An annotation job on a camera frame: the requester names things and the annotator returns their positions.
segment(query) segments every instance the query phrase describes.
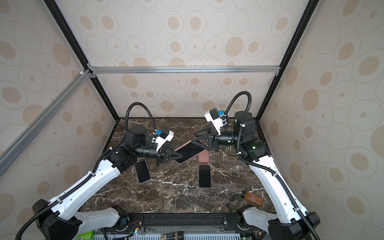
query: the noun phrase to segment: black smartphone screen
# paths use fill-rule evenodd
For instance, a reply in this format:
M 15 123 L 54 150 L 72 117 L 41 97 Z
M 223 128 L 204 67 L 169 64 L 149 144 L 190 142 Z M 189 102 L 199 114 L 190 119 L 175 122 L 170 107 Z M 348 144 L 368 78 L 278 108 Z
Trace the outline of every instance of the black smartphone screen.
M 190 143 L 186 144 L 185 146 L 182 146 L 181 148 L 176 150 L 177 153 L 183 154 L 183 157 L 180 159 L 176 159 L 175 161 L 177 163 L 183 163 L 186 160 L 198 155 L 202 151 L 204 151 L 203 148 L 190 142 Z
M 145 183 L 151 179 L 147 162 L 145 160 L 135 163 L 135 169 L 139 183 Z
M 211 187 L 211 168 L 209 165 L 199 166 L 199 187 Z

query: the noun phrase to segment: marble tabletop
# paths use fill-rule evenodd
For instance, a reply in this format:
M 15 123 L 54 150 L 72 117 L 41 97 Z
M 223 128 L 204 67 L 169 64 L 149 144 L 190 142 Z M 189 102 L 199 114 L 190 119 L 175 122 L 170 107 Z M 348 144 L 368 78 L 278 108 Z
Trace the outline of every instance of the marble tabletop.
M 179 147 L 193 138 L 193 132 L 210 126 L 204 118 L 156 118 L 156 126 L 174 132 L 171 145 Z M 129 119 L 129 126 L 144 125 L 152 132 L 148 118 Z M 124 120 L 120 120 L 110 146 L 119 142 L 124 134 Z M 155 159 L 146 159 L 152 180 L 139 184 L 134 167 L 119 175 L 94 194 L 80 211 L 106 209 L 120 205 L 129 213 L 202 213 L 229 212 L 247 203 L 242 191 L 250 191 L 263 199 L 256 207 L 267 212 L 275 208 L 258 177 L 241 162 L 233 146 L 220 146 L 219 152 L 210 152 L 211 187 L 199 188 L 199 165 L 197 156 L 178 164 L 170 162 L 156 166 Z

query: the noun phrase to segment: vent grille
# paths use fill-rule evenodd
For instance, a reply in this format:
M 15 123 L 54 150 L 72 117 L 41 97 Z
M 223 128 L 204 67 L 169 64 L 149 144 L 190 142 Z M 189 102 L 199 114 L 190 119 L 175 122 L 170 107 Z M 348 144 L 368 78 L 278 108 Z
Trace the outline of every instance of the vent grille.
M 127 234 L 112 234 L 108 235 L 108 240 L 113 240 L 115 238 L 126 237 Z M 130 237 L 129 240 L 160 240 L 161 234 L 146 234 L 146 235 L 137 235 Z M 92 240 L 104 240 L 102 234 L 93 235 Z M 184 234 L 184 240 L 240 240 L 240 234 L 238 233 L 199 233 Z

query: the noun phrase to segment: black cable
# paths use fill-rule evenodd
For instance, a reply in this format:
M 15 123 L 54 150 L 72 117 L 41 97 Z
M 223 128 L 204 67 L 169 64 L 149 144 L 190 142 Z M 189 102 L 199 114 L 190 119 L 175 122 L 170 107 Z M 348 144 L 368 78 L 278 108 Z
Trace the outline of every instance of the black cable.
M 105 230 L 105 227 L 103 227 L 103 235 L 104 235 L 104 240 L 109 240 L 107 237 L 107 231 Z
M 125 137 L 123 137 L 123 139 L 120 140 L 120 142 L 114 146 L 113 148 L 119 146 L 123 141 L 124 141 Z M 93 167 L 92 169 L 92 173 L 96 173 L 96 170 L 97 168 L 99 167 L 99 163 L 100 161 L 104 158 L 104 156 L 109 153 L 111 150 L 108 149 L 106 150 L 104 153 L 102 153 L 100 155 L 100 157 L 96 160 L 96 163 L 95 163 L 95 166 Z M 74 191 L 76 191 L 77 189 L 79 189 L 81 186 L 83 186 L 87 181 L 89 181 L 91 178 L 93 177 L 93 174 L 89 174 L 83 181 L 81 181 L 78 185 L 76 185 L 74 188 L 70 189 L 69 191 L 67 191 L 65 194 L 63 194 L 62 196 L 59 197 L 59 200 L 60 201 L 63 201 L 66 197 L 68 197 L 69 195 L 71 195 Z M 15 237 L 15 240 L 22 240 L 22 235 L 23 233 L 25 232 L 25 230 L 34 222 L 36 221 L 40 216 L 42 216 L 43 214 L 45 214 L 46 212 L 48 212 L 49 210 L 51 210 L 51 208 L 55 205 L 57 205 L 59 203 L 59 201 L 55 200 L 54 202 L 48 204 L 47 206 L 45 206 L 43 209 L 41 209 L 38 213 L 36 213 L 36 215 L 34 215 L 30 220 L 28 220 L 21 228 L 20 230 L 17 232 L 16 234 L 16 237 Z
M 244 124 L 244 120 L 245 120 L 245 117 L 247 116 L 248 114 L 248 111 L 249 111 L 249 108 L 251 107 L 251 102 L 252 102 L 252 97 L 251 97 L 251 94 L 247 91 L 242 91 L 242 92 L 239 92 L 238 94 L 236 94 L 236 96 L 232 99 L 232 101 L 230 102 L 230 104 L 228 105 L 228 108 L 225 110 L 225 112 L 227 113 L 227 111 L 229 111 L 229 109 L 232 107 L 232 104 L 235 102 L 235 100 L 241 96 L 241 95 L 247 95 L 248 97 L 248 103 L 247 103 L 247 107 L 245 108 L 245 111 L 244 111 L 244 114 L 243 114 L 243 117 L 240 121 L 240 127 L 239 127 L 239 132 L 238 132 L 238 137 L 237 137 L 237 142 L 236 142 L 236 152 L 238 153 L 237 156 L 239 157 L 239 159 L 243 162 L 245 162 L 246 164 L 248 165 L 251 165 L 251 166 L 254 166 L 254 167 L 258 167 L 258 168 L 261 168 L 263 170 L 266 170 L 266 171 L 269 171 L 272 175 L 274 175 L 280 182 L 280 184 L 283 186 L 285 192 L 287 193 L 289 199 L 291 200 L 291 203 L 292 205 L 294 206 L 295 209 L 297 209 L 297 212 L 298 214 L 300 215 L 301 219 L 304 221 L 305 225 L 308 227 L 308 229 L 310 230 L 310 232 L 312 233 L 313 237 L 315 238 L 315 240 L 320 240 L 319 236 L 317 235 L 316 231 L 314 230 L 314 228 L 312 227 L 312 225 L 310 224 L 310 222 L 308 221 L 308 219 L 304 216 L 303 212 L 298 209 L 299 206 L 297 205 L 296 203 L 296 200 L 295 198 L 292 196 L 291 194 L 291 191 L 290 189 L 288 188 L 288 186 L 286 185 L 286 183 L 283 181 L 282 177 L 280 177 L 279 174 L 277 174 L 274 170 L 268 168 L 268 167 L 265 167 L 263 165 L 260 165 L 260 164 L 257 164 L 257 163 L 253 163 L 253 162 L 249 162 L 247 160 L 244 159 L 243 157 L 243 154 L 240 152 L 240 142 L 241 142 L 241 136 L 242 136 L 242 133 L 243 133 L 243 124 Z
M 266 235 L 266 231 L 262 230 L 261 234 L 260 235 L 258 234 L 255 240 L 262 240 L 265 237 L 265 235 Z
M 129 108 L 127 109 L 127 113 L 126 113 L 126 121 L 125 121 L 125 129 L 127 129 L 127 119 L 128 119 L 128 116 L 129 116 L 129 112 L 131 111 L 131 109 L 135 106 L 135 105 L 140 105 L 142 106 L 148 113 L 149 117 L 151 118 L 151 121 L 152 121 L 152 124 L 153 124 L 153 127 L 154 127 L 154 130 L 156 130 L 156 124 L 155 124 L 155 121 L 152 117 L 152 114 L 150 113 L 150 111 L 148 110 L 148 108 L 142 104 L 142 103 L 133 103 L 129 106 Z M 124 137 L 118 142 L 118 144 L 116 144 L 113 148 L 116 148 L 118 146 L 120 146 L 125 140 L 125 135 Z M 104 158 L 104 156 L 109 153 L 111 151 L 111 149 L 107 149 L 105 152 L 103 152 L 100 157 L 96 160 L 96 163 L 92 169 L 92 173 L 96 173 L 97 171 L 97 168 L 99 167 L 99 164 L 101 162 L 101 160 Z M 62 202 L 66 197 L 68 197 L 69 195 L 71 195 L 74 191 L 78 190 L 81 186 L 83 186 L 86 182 L 88 182 L 94 175 L 93 174 L 89 174 L 83 181 L 81 181 L 78 185 L 76 185 L 74 188 L 71 188 L 69 191 L 67 191 L 65 194 L 63 194 L 62 196 L 59 197 L 59 200 L 60 201 L 57 201 L 55 200 L 54 202 L 48 204 L 47 206 L 45 206 L 43 209 L 41 209 L 38 213 L 36 213 L 33 217 L 30 218 L 30 220 L 28 220 L 21 228 L 20 230 L 17 232 L 16 234 L 16 237 L 15 237 L 15 240 L 22 240 L 22 235 L 23 233 L 25 232 L 25 230 L 34 222 L 36 221 L 40 216 L 42 216 L 43 214 L 45 214 L 46 212 L 48 212 L 49 210 L 51 210 L 52 207 L 54 207 L 55 205 L 57 205 L 59 202 Z
M 126 112 L 126 114 L 125 114 L 124 131 L 128 129 L 128 117 L 129 117 L 129 113 L 131 112 L 132 108 L 133 108 L 134 106 L 136 106 L 136 105 L 142 106 L 142 107 L 147 111 L 147 113 L 148 113 L 148 115 L 149 115 L 149 118 L 150 118 L 151 121 L 152 121 L 153 132 L 156 132 L 156 123 L 155 123 L 155 119 L 152 117 L 152 114 L 151 114 L 151 112 L 149 111 L 149 109 L 148 109 L 144 104 L 139 103 L 139 102 L 134 102 L 134 103 L 132 103 L 132 104 L 128 107 L 127 112 Z
M 134 232 L 132 232 L 131 234 L 129 234 L 128 236 L 126 236 L 126 237 L 121 237 L 121 238 L 114 238 L 113 240 L 128 240 L 128 238 L 130 238 L 130 237 L 132 237 L 133 236 L 133 233 Z

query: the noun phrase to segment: phone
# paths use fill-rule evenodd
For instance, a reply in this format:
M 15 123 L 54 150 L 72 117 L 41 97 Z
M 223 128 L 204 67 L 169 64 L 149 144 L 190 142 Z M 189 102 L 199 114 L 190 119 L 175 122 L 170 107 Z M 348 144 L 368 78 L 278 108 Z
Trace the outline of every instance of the phone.
M 191 143 L 191 141 L 188 141 L 187 143 L 185 143 L 184 145 L 180 146 L 179 148 L 177 148 L 175 150 L 175 152 L 183 154 L 182 158 L 176 159 L 175 161 L 177 163 L 183 163 L 186 160 L 198 155 L 202 151 L 204 151 L 203 148 L 199 147 L 198 145 Z
M 135 170 L 140 184 L 148 182 L 151 179 L 147 162 L 145 160 L 135 163 Z
M 209 152 L 207 150 L 202 151 L 198 154 L 198 160 L 201 163 L 209 162 Z
M 199 187 L 211 187 L 211 168 L 209 165 L 199 166 Z

